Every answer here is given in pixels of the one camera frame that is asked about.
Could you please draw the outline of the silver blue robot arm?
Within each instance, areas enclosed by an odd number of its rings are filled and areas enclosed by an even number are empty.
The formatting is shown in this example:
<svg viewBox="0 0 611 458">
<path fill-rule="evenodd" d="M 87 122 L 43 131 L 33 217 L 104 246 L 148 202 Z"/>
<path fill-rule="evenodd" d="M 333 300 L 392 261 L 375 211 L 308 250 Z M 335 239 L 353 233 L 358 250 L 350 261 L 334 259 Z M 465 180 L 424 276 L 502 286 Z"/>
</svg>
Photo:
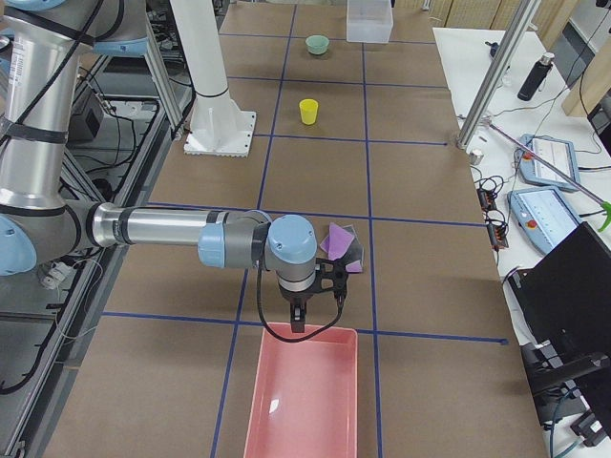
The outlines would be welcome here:
<svg viewBox="0 0 611 458">
<path fill-rule="evenodd" d="M 338 260 L 317 257 L 308 219 L 273 219 L 259 210 L 122 208 L 60 196 L 79 59 L 87 52 L 147 53 L 145 3 L 9 1 L 4 17 L 14 38 L 1 118 L 2 274 L 94 247 L 193 245 L 207 266 L 275 272 L 290 306 L 291 341 L 316 336 L 306 327 L 307 302 L 330 292 L 343 305 L 348 272 Z"/>
</svg>

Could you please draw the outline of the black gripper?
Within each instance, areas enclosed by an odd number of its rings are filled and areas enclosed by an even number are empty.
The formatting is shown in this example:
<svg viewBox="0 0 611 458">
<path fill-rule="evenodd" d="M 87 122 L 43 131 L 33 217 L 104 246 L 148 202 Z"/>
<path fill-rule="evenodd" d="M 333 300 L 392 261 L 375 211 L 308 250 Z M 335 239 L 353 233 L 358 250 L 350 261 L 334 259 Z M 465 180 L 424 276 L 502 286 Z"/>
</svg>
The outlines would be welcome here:
<svg viewBox="0 0 611 458">
<path fill-rule="evenodd" d="M 314 272 L 305 281 L 279 279 L 281 295 L 290 302 L 290 328 L 293 333 L 305 333 L 306 303 L 314 296 L 332 293 L 335 301 L 344 305 L 348 296 L 348 271 L 341 260 L 317 258 Z"/>
</svg>

